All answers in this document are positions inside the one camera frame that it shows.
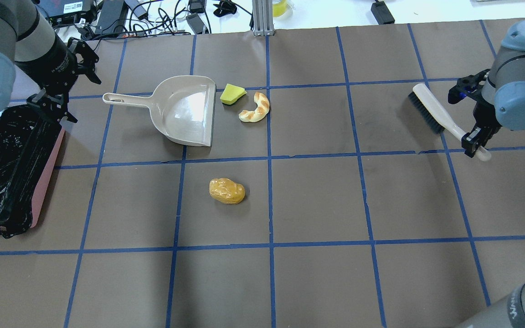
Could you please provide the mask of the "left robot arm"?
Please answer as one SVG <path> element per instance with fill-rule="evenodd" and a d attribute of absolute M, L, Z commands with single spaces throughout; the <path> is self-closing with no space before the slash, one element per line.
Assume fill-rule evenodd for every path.
<path fill-rule="evenodd" d="M 81 75 L 100 84 L 99 57 L 84 41 L 64 43 L 38 9 L 37 0 L 0 0 L 0 112 L 12 99 L 16 69 L 39 87 L 27 102 L 54 106 L 60 118 L 77 119 L 67 110 L 69 92 Z"/>

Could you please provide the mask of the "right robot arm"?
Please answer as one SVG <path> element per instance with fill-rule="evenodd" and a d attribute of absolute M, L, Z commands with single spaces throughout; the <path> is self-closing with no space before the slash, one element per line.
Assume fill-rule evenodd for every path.
<path fill-rule="evenodd" d="M 458 80 L 449 91 L 451 104 L 475 100 L 474 128 L 461 137 L 464 153 L 481 154 L 500 128 L 525 130 L 525 20 L 504 36 L 490 69 Z M 525 283 L 459 324 L 461 328 L 525 328 Z"/>

